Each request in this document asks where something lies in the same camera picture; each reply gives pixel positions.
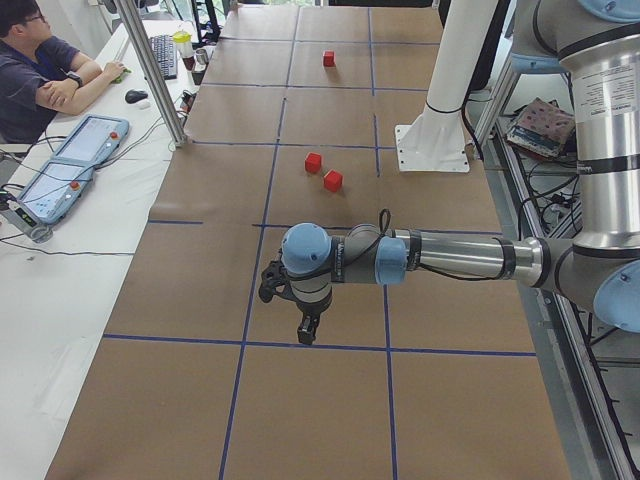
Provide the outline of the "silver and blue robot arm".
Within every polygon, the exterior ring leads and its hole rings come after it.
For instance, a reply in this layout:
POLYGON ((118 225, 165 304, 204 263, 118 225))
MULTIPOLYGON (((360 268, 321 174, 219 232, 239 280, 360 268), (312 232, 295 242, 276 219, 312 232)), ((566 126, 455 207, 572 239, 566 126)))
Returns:
POLYGON ((639 328, 639 5, 521 1, 512 47, 520 71, 569 72, 576 120, 582 228, 572 239, 472 237, 360 225, 330 236, 290 228, 263 271, 260 299, 294 302, 298 339, 315 340, 338 283, 400 283, 424 269, 451 278, 514 279, 555 292, 600 321, 639 328))

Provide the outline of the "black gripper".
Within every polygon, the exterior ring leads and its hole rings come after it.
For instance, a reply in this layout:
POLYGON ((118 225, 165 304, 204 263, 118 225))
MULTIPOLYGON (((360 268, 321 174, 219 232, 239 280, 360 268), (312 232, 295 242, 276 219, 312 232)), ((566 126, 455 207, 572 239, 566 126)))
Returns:
POLYGON ((316 340, 320 324, 319 315, 326 311, 332 302, 332 290, 329 285, 319 287, 311 293, 296 289, 280 260, 270 261, 262 271, 258 295, 264 303, 271 302, 274 296, 293 302, 305 315, 297 328, 298 341, 310 345, 316 340))

